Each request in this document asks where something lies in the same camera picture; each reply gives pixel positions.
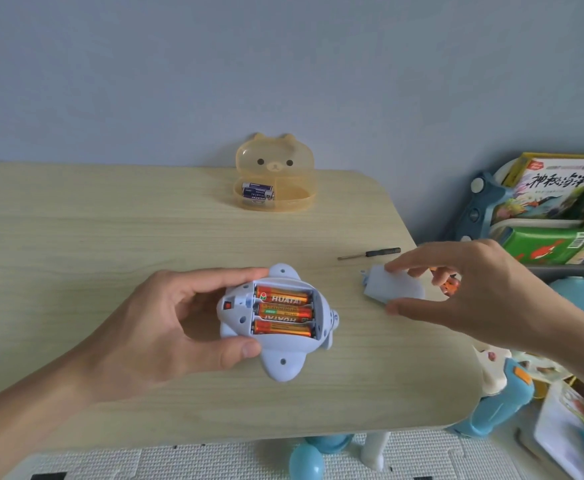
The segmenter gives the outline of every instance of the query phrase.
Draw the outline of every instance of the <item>hand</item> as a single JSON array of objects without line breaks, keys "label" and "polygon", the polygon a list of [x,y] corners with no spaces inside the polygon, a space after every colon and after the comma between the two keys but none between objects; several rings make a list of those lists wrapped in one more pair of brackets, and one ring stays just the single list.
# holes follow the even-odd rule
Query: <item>hand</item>
[{"label": "hand", "polygon": [[389,314],[444,325],[488,344],[542,353],[556,333],[584,321],[584,313],[533,275],[495,241],[429,242],[385,265],[411,276],[435,266],[432,284],[460,273],[458,291],[446,301],[401,298]]},{"label": "hand", "polygon": [[152,274],[68,354],[80,364],[91,400],[125,399],[184,374],[230,369],[257,356],[261,345],[254,339],[197,342],[184,333],[182,322],[206,302],[216,306],[219,293],[214,292],[267,273],[245,268]]}]

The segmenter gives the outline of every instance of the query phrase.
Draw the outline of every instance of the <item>wooden table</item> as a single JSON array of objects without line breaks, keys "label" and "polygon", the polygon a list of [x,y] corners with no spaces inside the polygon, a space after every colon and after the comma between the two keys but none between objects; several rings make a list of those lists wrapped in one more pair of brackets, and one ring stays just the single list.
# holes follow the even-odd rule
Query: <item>wooden table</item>
[{"label": "wooden table", "polygon": [[[338,310],[329,351],[289,383],[258,360],[101,404],[46,448],[143,447],[446,426],[480,397],[470,341],[388,317],[336,257],[414,242],[371,178],[319,171],[312,208],[238,209],[233,169],[0,163],[0,389],[86,337],[152,271],[285,262]],[[443,299],[424,280],[430,299]],[[216,331],[218,325],[209,322]]]}]

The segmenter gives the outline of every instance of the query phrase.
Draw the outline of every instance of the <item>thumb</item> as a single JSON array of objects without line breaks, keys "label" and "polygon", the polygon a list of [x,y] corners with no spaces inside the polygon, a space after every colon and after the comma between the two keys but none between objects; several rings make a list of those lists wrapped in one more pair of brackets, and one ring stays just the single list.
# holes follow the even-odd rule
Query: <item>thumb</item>
[{"label": "thumb", "polygon": [[430,301],[429,299],[398,298],[385,306],[389,315],[402,315],[412,320],[444,325],[449,314],[444,301]]},{"label": "thumb", "polygon": [[248,337],[232,337],[215,342],[192,341],[184,351],[186,373],[224,371],[260,353],[261,344]]}]

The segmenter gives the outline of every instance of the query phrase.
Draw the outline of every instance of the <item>screwdriver handle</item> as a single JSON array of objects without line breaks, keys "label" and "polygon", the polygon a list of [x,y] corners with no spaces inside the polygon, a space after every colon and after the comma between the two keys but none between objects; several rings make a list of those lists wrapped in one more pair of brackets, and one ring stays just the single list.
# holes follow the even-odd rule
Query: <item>screwdriver handle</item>
[{"label": "screwdriver handle", "polygon": [[365,253],[365,257],[372,257],[372,256],[384,256],[386,254],[398,254],[400,253],[400,248],[387,248],[387,249],[379,249],[378,251],[368,251]]}]

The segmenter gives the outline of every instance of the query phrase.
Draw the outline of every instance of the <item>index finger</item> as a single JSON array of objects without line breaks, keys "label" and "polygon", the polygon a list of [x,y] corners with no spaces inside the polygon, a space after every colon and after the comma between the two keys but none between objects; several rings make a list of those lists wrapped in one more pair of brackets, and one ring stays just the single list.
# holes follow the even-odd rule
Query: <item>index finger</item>
[{"label": "index finger", "polygon": [[406,252],[385,265],[385,271],[393,273],[416,267],[448,266],[463,274],[466,267],[468,245],[471,242],[426,242]]},{"label": "index finger", "polygon": [[269,272],[266,267],[197,269],[172,274],[170,287],[185,295],[194,295],[265,278]]}]

